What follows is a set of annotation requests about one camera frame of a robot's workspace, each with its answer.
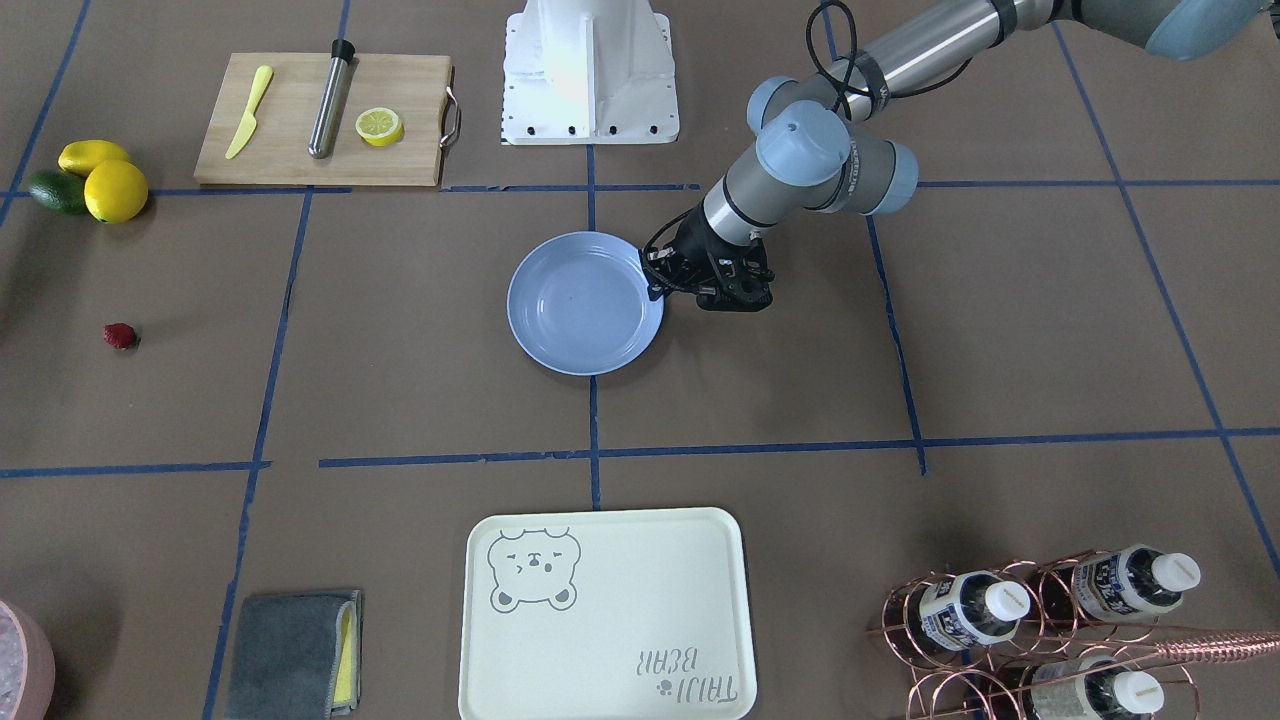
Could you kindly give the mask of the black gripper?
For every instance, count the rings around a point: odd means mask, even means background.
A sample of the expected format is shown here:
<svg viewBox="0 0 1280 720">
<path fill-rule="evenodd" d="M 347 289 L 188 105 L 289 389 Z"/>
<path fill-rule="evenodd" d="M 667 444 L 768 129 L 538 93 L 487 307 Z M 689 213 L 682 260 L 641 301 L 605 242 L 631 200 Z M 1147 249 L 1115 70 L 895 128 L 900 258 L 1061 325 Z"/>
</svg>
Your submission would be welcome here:
<svg viewBox="0 0 1280 720">
<path fill-rule="evenodd" d="M 700 206 L 662 229 L 671 227 L 675 237 L 662 250 L 640 251 L 644 265 L 662 263 L 662 286 L 646 286 L 652 302 L 672 293 L 690 293 L 700 309 L 721 313 L 759 313 L 772 304 L 774 273 L 762 240 L 749 238 L 744 246 L 723 241 Z"/>
</svg>

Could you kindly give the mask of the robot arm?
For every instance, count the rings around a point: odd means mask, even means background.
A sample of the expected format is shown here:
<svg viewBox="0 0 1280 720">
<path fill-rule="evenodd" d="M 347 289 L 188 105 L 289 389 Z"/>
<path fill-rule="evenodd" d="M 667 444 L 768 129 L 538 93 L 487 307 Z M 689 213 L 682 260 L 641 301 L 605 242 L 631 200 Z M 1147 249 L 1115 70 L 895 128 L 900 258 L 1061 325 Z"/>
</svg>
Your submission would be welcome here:
<svg viewBox="0 0 1280 720">
<path fill-rule="evenodd" d="M 919 182 L 919 164 L 901 143 L 876 138 L 863 124 L 890 104 L 942 88 L 972 59 L 1019 31 L 1070 20 L 1143 49 L 1189 61 L 1216 51 L 1262 10 L 1262 1 L 940 1 L 863 44 L 851 8 L 823 1 L 844 17 L 847 47 L 815 72 L 762 82 L 748 102 L 749 149 L 691 210 L 640 250 L 646 295 L 691 295 L 707 311 L 756 313 L 772 302 L 765 234 L 796 210 L 901 210 Z"/>
</svg>

